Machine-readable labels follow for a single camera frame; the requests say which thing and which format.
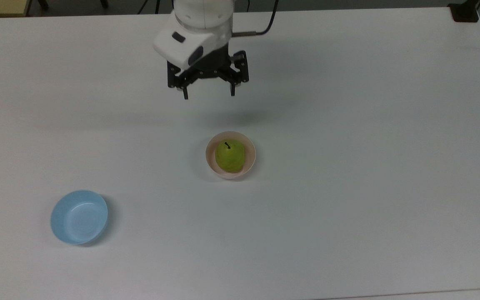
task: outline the floor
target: floor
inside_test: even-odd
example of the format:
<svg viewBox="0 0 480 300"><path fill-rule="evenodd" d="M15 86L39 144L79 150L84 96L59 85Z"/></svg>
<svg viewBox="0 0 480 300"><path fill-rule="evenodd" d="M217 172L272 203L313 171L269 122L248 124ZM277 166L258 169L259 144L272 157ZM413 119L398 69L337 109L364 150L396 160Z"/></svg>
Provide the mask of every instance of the floor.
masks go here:
<svg viewBox="0 0 480 300"><path fill-rule="evenodd" d="M29 14L33 17L63 15L135 15L145 0L109 0L109 8L104 9L100 0L47 0L50 8L43 11L37 0L32 0ZM142 14L155 13L157 0L149 0ZM248 0L236 0L235 11L245 11ZM339 10L357 8L417 8L446 7L448 3L461 3L463 0L282 0L280 11L295 10ZM252 0L250 11L271 11L274 0ZM171 0L160 2L159 13L171 12Z"/></svg>

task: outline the bowl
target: bowl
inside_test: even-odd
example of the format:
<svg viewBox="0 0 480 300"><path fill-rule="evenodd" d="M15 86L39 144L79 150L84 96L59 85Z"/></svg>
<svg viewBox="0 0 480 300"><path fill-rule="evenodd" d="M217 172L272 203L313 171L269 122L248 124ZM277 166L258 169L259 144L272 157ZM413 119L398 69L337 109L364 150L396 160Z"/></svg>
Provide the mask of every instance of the bowl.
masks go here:
<svg viewBox="0 0 480 300"><path fill-rule="evenodd" d="M238 172L231 173L227 171L223 171L218 166L216 162L216 148L218 144L223 141L224 139L235 139L238 140L242 145L244 145L245 150L245 163L242 169ZM209 142L205 152L206 160L208 166L214 171L219 177L223 179L238 179L244 176L250 169L253 167L253 163L255 163L255 146L248 139L245 135L241 134L240 132L236 131L225 131L223 133L219 133L215 135Z"/></svg>
<svg viewBox="0 0 480 300"><path fill-rule="evenodd" d="M91 190L76 190L64 196L53 208L51 230L65 243L89 243L103 233L107 217L107 203L101 195Z"/></svg>

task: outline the pear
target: pear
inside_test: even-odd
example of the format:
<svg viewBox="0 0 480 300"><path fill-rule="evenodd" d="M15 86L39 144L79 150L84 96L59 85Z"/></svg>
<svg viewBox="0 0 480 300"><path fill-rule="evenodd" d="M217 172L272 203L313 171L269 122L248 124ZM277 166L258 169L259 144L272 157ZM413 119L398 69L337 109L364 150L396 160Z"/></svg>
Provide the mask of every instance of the pear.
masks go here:
<svg viewBox="0 0 480 300"><path fill-rule="evenodd" d="M217 145L215 158L223 171L238 172L245 163L244 145L235 139L225 139Z"/></svg>

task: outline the pink bowl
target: pink bowl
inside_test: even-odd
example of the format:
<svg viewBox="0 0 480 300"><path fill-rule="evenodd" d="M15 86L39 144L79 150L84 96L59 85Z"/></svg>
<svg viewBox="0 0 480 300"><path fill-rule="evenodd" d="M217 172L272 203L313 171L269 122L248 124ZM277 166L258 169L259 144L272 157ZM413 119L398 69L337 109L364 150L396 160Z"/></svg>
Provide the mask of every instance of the pink bowl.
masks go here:
<svg viewBox="0 0 480 300"><path fill-rule="evenodd" d="M242 145L244 145L245 149L245 163L242 169L235 173L230 173L223 171L216 162L215 152L218 144L223 141L224 139L235 139L238 140ZM236 131L225 131L223 133L219 133L215 135L210 142L208 142L205 156L207 159L208 166L221 178L223 179L236 179L245 175L251 167L253 167L253 163L255 163L255 146L248 139L245 135L241 134L240 132Z"/></svg>

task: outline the blue bowl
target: blue bowl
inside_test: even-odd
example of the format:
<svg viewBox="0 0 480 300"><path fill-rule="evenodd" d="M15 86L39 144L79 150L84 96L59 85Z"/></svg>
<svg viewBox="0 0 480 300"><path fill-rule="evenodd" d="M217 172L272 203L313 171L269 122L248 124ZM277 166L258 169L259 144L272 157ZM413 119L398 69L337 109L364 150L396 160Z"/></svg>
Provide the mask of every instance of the blue bowl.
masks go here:
<svg viewBox="0 0 480 300"><path fill-rule="evenodd" d="M90 190L76 190L64 196L51 213L51 230L72 245L98 238L107 225L108 209L101 195Z"/></svg>

